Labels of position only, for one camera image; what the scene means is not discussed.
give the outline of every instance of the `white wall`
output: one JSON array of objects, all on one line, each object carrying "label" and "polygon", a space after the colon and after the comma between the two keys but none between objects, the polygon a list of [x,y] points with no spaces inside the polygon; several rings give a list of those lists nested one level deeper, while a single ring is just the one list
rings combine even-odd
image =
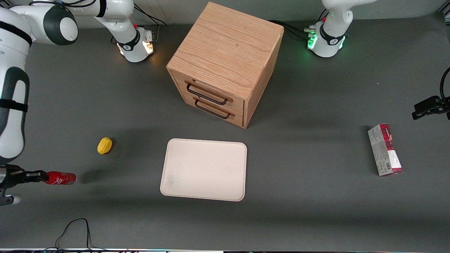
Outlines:
[{"label": "white wall", "polygon": [[[12,0],[27,5],[31,0]],[[263,19],[282,21],[313,20],[324,9],[321,0],[212,0],[218,4]],[[354,7],[355,19],[414,18],[431,14],[446,0],[379,0]],[[144,11],[166,23],[194,23],[208,0],[135,0]],[[131,20],[137,24],[151,24],[143,14],[135,11]],[[102,27],[95,19],[78,17],[81,28]]]}]

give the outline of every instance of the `white tray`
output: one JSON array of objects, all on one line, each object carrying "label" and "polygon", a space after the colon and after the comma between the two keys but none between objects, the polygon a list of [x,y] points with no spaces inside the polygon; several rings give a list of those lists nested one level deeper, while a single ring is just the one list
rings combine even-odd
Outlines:
[{"label": "white tray", "polygon": [[246,168],[244,143],[172,139],[160,190],[165,196],[241,201]]}]

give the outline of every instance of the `box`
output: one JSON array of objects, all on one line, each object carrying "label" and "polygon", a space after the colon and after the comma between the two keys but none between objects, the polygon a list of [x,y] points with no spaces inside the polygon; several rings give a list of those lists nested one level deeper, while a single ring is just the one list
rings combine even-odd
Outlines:
[{"label": "box", "polygon": [[373,156],[377,163],[378,174],[388,176],[402,173],[400,161],[392,146],[392,135],[389,124],[380,124],[368,131]]},{"label": "box", "polygon": [[283,32],[280,25],[209,2],[167,70],[187,104],[247,128]]}]

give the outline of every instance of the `drawer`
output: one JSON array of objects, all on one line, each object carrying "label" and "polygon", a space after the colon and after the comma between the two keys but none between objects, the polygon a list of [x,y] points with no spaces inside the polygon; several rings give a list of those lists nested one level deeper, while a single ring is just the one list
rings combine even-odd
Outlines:
[{"label": "drawer", "polygon": [[197,109],[200,109],[208,114],[221,118],[239,127],[243,127],[243,116],[242,114],[230,112],[224,108],[220,108],[216,104],[213,104],[207,100],[194,96],[190,93],[184,93],[184,101]]},{"label": "drawer", "polygon": [[219,91],[207,87],[206,84],[199,80],[192,79],[178,71],[172,70],[173,77],[178,85],[178,88],[185,94],[196,96],[205,101],[210,102],[217,108],[223,108],[228,112],[243,114],[244,101],[231,95],[223,95]]}]

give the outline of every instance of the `green led light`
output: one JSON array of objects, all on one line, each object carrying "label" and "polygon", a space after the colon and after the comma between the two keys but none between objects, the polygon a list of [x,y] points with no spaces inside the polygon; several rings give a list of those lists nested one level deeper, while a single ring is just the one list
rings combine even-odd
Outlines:
[{"label": "green led light", "polygon": [[344,45],[344,40],[345,40],[345,36],[342,38],[341,45],[339,46],[339,49],[341,49],[342,46]]},{"label": "green led light", "polygon": [[314,36],[312,38],[310,38],[310,41],[308,42],[308,48],[313,49],[316,41],[317,41],[317,35],[314,34]]}]

